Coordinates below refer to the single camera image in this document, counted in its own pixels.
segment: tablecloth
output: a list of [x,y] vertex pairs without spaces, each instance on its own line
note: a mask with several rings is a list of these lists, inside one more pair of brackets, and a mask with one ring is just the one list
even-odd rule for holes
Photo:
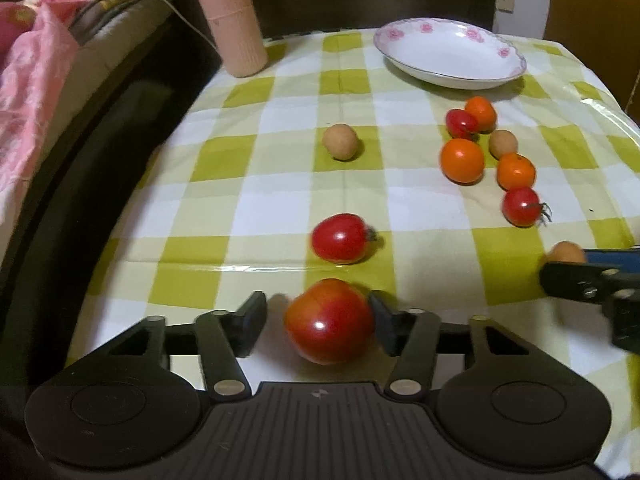
[[[356,363],[317,367],[282,330],[287,301],[329,276],[381,289],[399,304],[465,322],[493,317],[570,366],[607,396],[612,428],[598,463],[640,470],[640,365],[608,344],[597,306],[545,298],[540,259],[556,242],[627,248],[640,240],[640,132],[599,79],[555,43],[508,38],[527,73],[491,99],[498,127],[538,169],[546,226],[518,229],[500,212],[488,136],[484,179],[457,186],[438,168],[444,116],[466,91],[415,80],[385,61],[372,31],[313,34],[268,46],[270,65],[245,80],[225,70],[203,90],[133,193],[95,269],[72,347],[75,359],[144,316],[190,322],[233,310],[253,290],[270,321],[242,368],[260,380],[379,380],[394,360],[372,349]],[[320,142],[334,123],[363,150],[333,160]],[[334,266],[308,233],[339,212],[362,216],[382,243],[370,259]],[[174,370],[202,384],[197,360]],[[460,365],[438,361],[436,386]]]

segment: red tomato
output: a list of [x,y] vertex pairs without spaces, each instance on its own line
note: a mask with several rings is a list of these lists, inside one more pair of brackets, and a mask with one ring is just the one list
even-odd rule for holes
[[341,213],[322,220],[311,233],[311,246],[323,260],[334,264],[354,264],[367,252],[375,232],[357,215]]
[[444,117],[447,130],[454,139],[460,137],[462,139],[473,140],[474,134],[478,133],[478,120],[469,112],[454,108],[449,110]]
[[538,220],[551,220],[548,205],[540,203],[538,194],[530,187],[516,187],[502,199],[502,214],[516,227],[531,227]]
[[362,294],[342,280],[328,278],[289,305],[284,326],[302,357],[331,365],[360,355],[373,334],[374,322]]

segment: orange fruit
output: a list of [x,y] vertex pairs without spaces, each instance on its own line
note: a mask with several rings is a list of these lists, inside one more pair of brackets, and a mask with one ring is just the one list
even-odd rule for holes
[[472,97],[466,102],[465,110],[478,120],[478,127],[481,132],[495,128],[498,114],[495,113],[494,106],[489,99],[480,96]]
[[471,184],[482,177],[484,155],[471,140],[451,139],[440,150],[440,169],[454,182]]
[[505,191],[516,187],[532,187],[536,181],[536,167],[526,156],[505,153],[498,161],[496,177]]

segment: tomato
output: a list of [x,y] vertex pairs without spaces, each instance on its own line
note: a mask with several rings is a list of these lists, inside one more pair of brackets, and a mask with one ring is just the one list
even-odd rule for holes
[[532,187],[536,181],[536,167],[526,156],[505,153],[498,161],[495,176],[505,191],[514,187]]
[[478,133],[478,120],[473,115],[464,110],[454,108],[449,110],[444,117],[447,130],[454,139],[461,138],[472,140],[474,134]]
[[362,354],[373,334],[373,314],[362,294],[328,278],[298,296],[284,315],[284,326],[298,353],[321,365]]
[[531,227],[538,220],[551,221],[551,210],[540,203],[538,194],[530,187],[515,187],[502,199],[502,214],[516,227]]
[[454,182],[471,184],[482,177],[484,154],[471,140],[451,139],[440,150],[440,169]]
[[357,215],[340,213],[322,220],[311,233],[318,257],[334,264],[354,264],[363,259],[376,232]]
[[480,96],[472,97],[466,102],[465,111],[476,118],[479,131],[486,132],[495,128],[498,114],[495,113],[495,108],[489,99]]

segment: bowl rim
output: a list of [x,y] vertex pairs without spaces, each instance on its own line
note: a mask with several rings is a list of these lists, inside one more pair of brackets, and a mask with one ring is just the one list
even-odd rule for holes
[[[465,27],[474,27],[476,28],[478,31],[484,32],[485,34],[491,36],[492,38],[495,38],[497,41],[499,41],[500,43],[503,43],[505,46],[511,47],[515,50],[516,56],[518,56],[518,58],[520,59],[520,71],[516,74],[514,74],[513,76],[507,76],[507,77],[499,77],[499,78],[477,78],[477,77],[458,77],[458,76],[454,76],[454,75],[450,75],[450,74],[441,74],[439,72],[432,72],[431,70],[425,70],[423,68],[418,68],[417,66],[413,66],[413,65],[409,65],[405,62],[400,61],[399,59],[395,58],[394,56],[392,56],[391,54],[389,54],[388,52],[385,52],[382,48],[382,46],[380,45],[380,36],[382,36],[383,31],[387,28],[390,27],[392,25],[398,25],[401,23],[411,23],[411,22],[421,22],[423,20],[432,20],[434,22],[439,22],[439,23],[455,23],[456,25],[464,25]],[[519,78],[520,76],[522,76],[526,71],[527,71],[527,60],[525,59],[525,57],[522,55],[522,53],[520,52],[520,50],[518,50],[518,48],[513,44],[510,43],[508,40],[505,40],[504,38],[498,36],[497,34],[494,34],[488,30],[486,30],[485,28],[482,27],[478,27],[477,25],[473,25],[471,23],[465,23],[465,22],[459,22],[458,20],[450,20],[448,18],[407,18],[404,20],[396,20],[395,22],[389,22],[386,23],[385,25],[383,25],[382,27],[380,27],[378,30],[376,30],[376,32],[373,35],[373,44],[375,45],[376,49],[378,49],[378,51],[385,57],[388,57],[389,59],[393,60],[394,62],[411,68],[412,70],[417,70],[418,72],[424,72],[427,74],[433,74],[436,76],[440,76],[440,77],[447,77],[447,78],[452,78],[452,79],[459,79],[460,81],[503,81],[503,82],[507,82],[507,81],[512,81],[514,79]]]

